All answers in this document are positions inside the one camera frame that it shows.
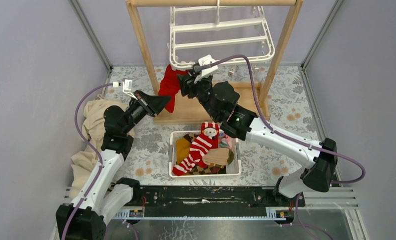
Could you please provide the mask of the plain red sock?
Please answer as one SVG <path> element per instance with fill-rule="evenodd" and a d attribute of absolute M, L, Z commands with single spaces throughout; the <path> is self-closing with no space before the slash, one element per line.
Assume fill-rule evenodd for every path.
<path fill-rule="evenodd" d="M 160 83 L 158 95 L 171 97 L 170 102 L 165 106 L 165 109 L 169 113 L 174 112 L 175 97 L 177 93 L 180 91 L 180 83 L 177 76 L 178 75 L 184 76 L 186 74 L 188 74 L 187 70 L 182 71 L 178 69 L 173 69 L 170 64 L 166 67 L 164 77 Z"/>

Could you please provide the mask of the red bow sock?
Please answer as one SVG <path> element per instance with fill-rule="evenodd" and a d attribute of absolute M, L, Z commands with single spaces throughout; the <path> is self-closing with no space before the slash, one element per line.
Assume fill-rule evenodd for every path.
<path fill-rule="evenodd" d="M 212 140 L 219 136 L 219 125 L 215 122 L 204 122 L 201 124 L 201 133 Z"/>

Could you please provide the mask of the wooden hanger stand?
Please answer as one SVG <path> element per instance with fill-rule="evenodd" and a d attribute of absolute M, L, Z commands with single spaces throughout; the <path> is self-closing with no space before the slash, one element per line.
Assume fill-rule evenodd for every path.
<path fill-rule="evenodd" d="M 282 56 L 285 52 L 290 35 L 293 31 L 303 0 L 127 0 L 126 6 L 129 12 L 131 23 L 136 34 L 139 48 L 141 50 L 144 63 L 146 65 L 151 85 L 157 93 L 160 84 L 157 80 L 154 65 L 152 62 L 151 54 L 146 41 L 144 29 L 138 12 L 138 7 L 201 7 L 201 6 L 231 6 L 231 7 L 244 7 L 244 6 L 289 6 L 288 15 L 286 17 L 278 44 L 276 46 L 276 53 L 271 59 L 268 73 L 264 83 L 257 83 L 256 93 L 258 103 L 263 111 L 263 117 L 267 120 L 270 119 L 268 104 L 266 103 L 267 95 L 270 87 L 274 81 L 277 69 L 280 65 Z M 256 110 L 253 101 L 251 100 L 252 87 L 251 83 L 231 83 L 241 96 L 245 95 L 245 99 L 239 100 L 239 104 L 251 110 Z M 197 100 L 181 99 L 180 94 L 175 98 L 175 109 L 173 113 L 163 110 L 162 113 L 154 120 L 158 124 L 198 124 L 203 121 L 210 120 L 209 115 L 199 105 Z"/>

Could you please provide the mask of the pink patterned sock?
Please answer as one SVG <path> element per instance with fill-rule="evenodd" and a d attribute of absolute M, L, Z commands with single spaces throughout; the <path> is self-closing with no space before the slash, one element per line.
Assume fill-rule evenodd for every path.
<path fill-rule="evenodd" d="M 224 132 L 218 135 L 218 147 L 219 148 L 229 148 L 232 149 L 234 140 L 226 135 Z"/>

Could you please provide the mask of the red white striped sock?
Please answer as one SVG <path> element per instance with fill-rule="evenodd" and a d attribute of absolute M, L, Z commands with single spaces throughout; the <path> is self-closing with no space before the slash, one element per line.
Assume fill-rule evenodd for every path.
<path fill-rule="evenodd" d="M 203 156 L 210 150 L 218 147 L 218 137 L 210 139 L 202 133 L 197 135 L 190 146 L 189 156 L 180 164 L 176 164 L 172 172 L 175 176 L 182 176 L 191 171 L 196 165 L 205 168 L 207 165 L 203 162 Z"/>

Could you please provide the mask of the mustard yellow sock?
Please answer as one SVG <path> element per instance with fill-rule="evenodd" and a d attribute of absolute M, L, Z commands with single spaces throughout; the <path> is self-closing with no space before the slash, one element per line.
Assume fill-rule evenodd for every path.
<path fill-rule="evenodd" d="M 186 157 L 189 156 L 191 146 L 191 138 L 184 136 L 176 141 L 176 163 L 180 164 Z"/>

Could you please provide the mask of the beige sock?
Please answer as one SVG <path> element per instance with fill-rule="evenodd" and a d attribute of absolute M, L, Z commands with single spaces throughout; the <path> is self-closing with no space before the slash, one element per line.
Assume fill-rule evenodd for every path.
<path fill-rule="evenodd" d="M 203 156 L 203 162 L 207 165 L 227 166 L 232 163 L 234 157 L 233 151 L 229 148 L 214 148 Z"/>

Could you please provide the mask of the white plastic basket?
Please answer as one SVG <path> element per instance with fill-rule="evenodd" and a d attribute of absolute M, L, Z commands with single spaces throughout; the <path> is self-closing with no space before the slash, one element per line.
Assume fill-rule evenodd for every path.
<path fill-rule="evenodd" d="M 239 140 L 238 139 L 233 139 L 233 147 L 232 151 L 234 153 L 234 160 L 232 161 L 231 164 L 227 165 L 225 169 L 221 170 L 221 173 L 218 174 L 203 174 L 203 175 L 183 175 L 183 176 L 175 176 L 172 172 L 172 169 L 174 165 L 176 164 L 176 141 L 181 139 L 185 134 L 187 133 L 192 133 L 197 135 L 199 133 L 198 130 L 192 130 L 192 131 L 173 131 L 170 134 L 170 141 L 169 141 L 169 168 L 168 168 L 168 173 L 170 177 L 174 179 L 179 179 L 179 178 L 193 178 L 193 179 L 198 179 L 198 178 L 209 178 L 209 177 L 220 177 L 220 178 L 234 178 L 236 176 L 239 176 L 242 172 L 242 166 L 241 166 L 241 157 L 240 157 L 240 148 L 239 148 Z"/>

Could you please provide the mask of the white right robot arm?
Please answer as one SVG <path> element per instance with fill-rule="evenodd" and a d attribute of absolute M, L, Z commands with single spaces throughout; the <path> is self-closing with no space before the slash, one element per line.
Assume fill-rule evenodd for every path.
<path fill-rule="evenodd" d="M 272 193 L 274 203 L 285 206 L 298 193 L 307 190 L 329 191 L 338 161 L 334 155 L 337 151 L 334 140 L 304 139 L 270 125 L 255 112 L 238 105 L 240 95 L 228 82 L 213 85 L 211 76 L 196 82 L 197 76 L 194 72 L 177 75 L 181 94 L 197 98 L 226 135 L 269 147 L 301 165 L 296 172 L 279 178 Z"/>

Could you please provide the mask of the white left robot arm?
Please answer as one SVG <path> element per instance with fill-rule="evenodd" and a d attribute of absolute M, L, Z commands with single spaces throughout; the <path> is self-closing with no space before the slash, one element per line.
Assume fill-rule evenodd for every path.
<path fill-rule="evenodd" d="M 79 194 L 56 211 L 60 239 L 101 240 L 108 223 L 125 204 L 139 203 L 141 193 L 136 180 L 120 180 L 111 192 L 107 190 L 131 150 L 134 138 L 129 131 L 146 115 L 160 114 L 170 101 L 170 96 L 151 96 L 136 90 L 126 110 L 111 105 L 104 111 L 103 143 L 99 150 L 93 148 L 98 162 Z"/>

